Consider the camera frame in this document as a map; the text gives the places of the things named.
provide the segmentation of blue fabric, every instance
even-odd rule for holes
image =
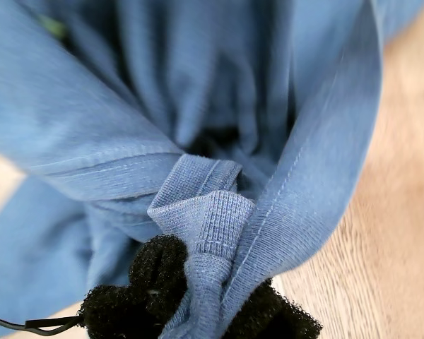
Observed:
[[[0,317],[125,284],[163,231],[189,250],[163,337],[218,338],[342,216],[382,45],[423,1],[393,3],[0,0],[0,153],[30,175],[0,215]]]

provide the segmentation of seam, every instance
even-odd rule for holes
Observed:
[[[333,92],[334,86],[335,86],[335,84],[336,84],[336,79],[337,79],[337,77],[338,77],[338,73],[339,73],[339,71],[341,70],[341,69],[339,68],[339,66],[342,64],[342,61],[343,61],[343,58],[344,58],[344,54],[345,54],[344,52],[345,52],[345,50],[343,50],[343,51],[342,51],[341,59],[339,60],[339,63],[338,63],[338,65],[337,65],[337,70],[336,70],[336,73],[334,74],[333,82],[331,83],[331,86],[330,86],[330,90],[329,90],[328,98],[326,99],[326,101],[325,101],[325,103],[324,103],[324,106],[323,106],[323,108],[322,108],[322,111],[324,111],[324,110],[328,107],[328,105],[329,105],[329,101],[330,101],[331,94],[332,94],[332,92]],[[305,142],[303,143],[303,145],[304,145],[304,144],[306,144],[306,142],[308,142],[309,138],[310,138],[310,136],[307,136],[307,137],[306,137]],[[298,160],[300,159],[300,156],[301,156],[302,151],[303,151],[303,145],[302,145],[302,147],[300,147],[300,149],[299,149],[299,151],[298,151],[298,154],[297,154],[297,156],[295,157],[294,163],[292,164],[292,166],[291,166],[291,167],[290,167],[290,169],[289,169],[289,172],[288,172],[287,177],[284,179],[283,184],[281,185],[281,188],[278,190],[278,192],[277,192],[277,194],[276,194],[275,199],[272,201],[272,204],[270,205],[269,210],[268,210],[268,211],[267,211],[267,213],[265,214],[265,216],[264,216],[264,220],[261,222],[261,225],[259,226],[259,229],[258,229],[258,231],[257,231],[256,236],[255,236],[255,237],[254,237],[254,239],[253,239],[252,244],[251,244],[251,245],[250,245],[250,247],[248,248],[248,251],[247,251],[247,253],[245,254],[245,257],[244,257],[244,259],[243,259],[242,263],[239,265],[239,268],[237,269],[237,272],[235,273],[234,278],[232,278],[232,280],[231,280],[231,282],[230,282],[230,284],[229,284],[229,287],[228,287],[228,289],[226,290],[225,295],[223,296],[223,298],[222,298],[222,300],[221,300],[221,304],[224,304],[224,303],[225,303],[225,301],[226,301],[226,299],[227,299],[227,297],[228,297],[228,295],[229,295],[229,293],[230,293],[230,291],[231,291],[231,289],[232,289],[232,286],[234,285],[235,280],[237,279],[237,277],[239,277],[239,276],[240,276],[240,272],[242,271],[242,267],[243,267],[243,265],[245,264],[245,262],[247,261],[247,259],[249,258],[249,255],[251,254],[252,249],[254,248],[254,245],[256,244],[256,241],[257,241],[257,239],[259,238],[259,236],[260,236],[260,234],[261,234],[262,227],[263,227],[263,226],[265,226],[267,219],[269,218],[270,214],[271,214],[271,213],[272,213],[272,211],[273,211],[273,208],[274,208],[274,206],[275,206],[275,203],[278,201],[278,197],[281,195],[281,192],[284,190],[284,188],[285,188],[285,186],[286,186],[286,184],[287,184],[287,182],[288,182],[288,179],[289,179],[289,178],[290,178],[290,176],[292,175],[292,171],[293,171],[293,170],[295,169],[295,167],[297,166],[297,164],[298,164]]]
[[[75,177],[83,177],[85,175],[109,172],[109,171],[118,170],[120,168],[128,168],[128,167],[133,167],[135,165],[149,164],[149,163],[154,163],[154,162],[158,162],[158,161],[160,161],[160,160],[159,159],[143,160],[143,161],[133,162],[133,163],[126,164],[126,165],[120,165],[120,166],[115,166],[115,167],[111,167],[111,168],[105,168],[105,169],[101,169],[101,170],[98,170],[98,171],[90,171],[90,172],[86,172],[86,173],[68,174],[68,175],[49,174],[48,177],[57,178],[57,179],[68,179],[68,178],[75,178]]]
[[[199,187],[198,192],[196,193],[196,196],[200,196],[202,195],[202,193],[204,192],[204,189],[206,188],[207,183],[209,183],[212,173],[215,171],[215,168],[217,168],[218,164],[221,162],[221,160],[217,160],[215,162],[215,164],[213,164],[211,170],[209,171],[209,173],[206,175],[206,178],[203,181],[203,184],[201,185],[201,187]]]
[[[217,244],[217,245],[220,245],[220,246],[223,246],[223,247],[227,247],[229,249],[235,248],[235,246],[233,246],[233,245],[227,245],[227,244],[224,244],[222,242],[217,242],[217,241],[214,241],[214,240],[201,240],[200,242],[197,242],[196,244],[203,244],[205,242],[207,242],[209,244]]]
[[[234,165],[233,169],[230,171],[230,175],[228,177],[228,180],[226,180],[225,182],[225,186],[223,187],[223,189],[229,191],[231,189],[232,186],[232,181],[234,181],[234,172],[236,170],[237,165]]]
[[[82,159],[89,160],[92,157],[100,157],[101,155],[111,155],[111,154],[114,154],[116,152],[121,152],[123,150],[125,150],[125,148],[114,148],[112,150],[108,150],[107,152],[92,153],[92,154],[88,154],[88,155],[82,155],[81,157],[72,157],[72,158],[69,158],[69,159],[66,159],[66,160],[50,162],[48,164],[34,165],[34,166],[31,166],[31,169],[34,169],[34,170],[37,170],[39,168],[44,169],[45,167],[50,167],[50,166],[54,166],[54,165],[62,165],[62,164],[69,163],[69,162],[72,162],[72,161],[75,161],[75,160],[82,160]],[[97,166],[97,165],[105,164],[107,162],[118,161],[118,160],[126,159],[126,158],[129,158],[129,157],[144,157],[144,156],[147,156],[147,155],[162,155],[162,154],[181,155],[182,152],[171,152],[171,151],[161,151],[161,152],[155,151],[155,152],[149,152],[149,153],[138,152],[138,153],[134,153],[133,155],[124,156],[124,157],[121,157],[121,158],[118,158],[118,159],[107,160],[107,161],[104,161],[104,162],[99,161],[97,164],[94,164],[94,165],[91,165],[91,166],[86,166],[86,167],[94,167],[94,166]]]

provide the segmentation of black sponge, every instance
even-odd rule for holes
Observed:
[[[138,252],[130,269],[130,286],[98,286],[85,298],[78,315],[91,339],[157,338],[176,312],[187,282],[185,245],[159,236]],[[225,339],[314,339],[322,326],[271,287],[261,284],[233,319]]]

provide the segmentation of black cord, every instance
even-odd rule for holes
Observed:
[[[80,316],[67,316],[65,318],[55,318],[55,319],[38,319],[38,320],[29,320],[25,322],[25,325],[19,325],[17,323],[9,323],[0,319],[0,326],[9,328],[10,330],[16,331],[26,331],[34,334],[42,335],[44,337],[50,337],[51,335],[56,335],[61,332],[64,332],[75,325],[78,325],[82,321]],[[42,330],[39,327],[52,327],[59,326],[54,330]]]

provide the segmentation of wood grain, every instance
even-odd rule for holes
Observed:
[[[20,178],[0,160],[0,204]],[[341,224],[274,285],[320,319],[322,339],[424,338],[424,13],[385,52],[374,138]]]

